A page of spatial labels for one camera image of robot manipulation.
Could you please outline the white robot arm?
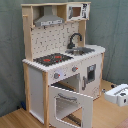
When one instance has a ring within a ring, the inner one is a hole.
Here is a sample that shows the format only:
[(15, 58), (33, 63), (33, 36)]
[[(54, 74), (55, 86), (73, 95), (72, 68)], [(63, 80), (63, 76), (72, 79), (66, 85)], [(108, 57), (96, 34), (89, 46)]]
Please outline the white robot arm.
[(128, 84), (121, 84), (117, 87), (106, 91), (104, 97), (107, 101), (117, 104), (118, 106), (128, 105)]

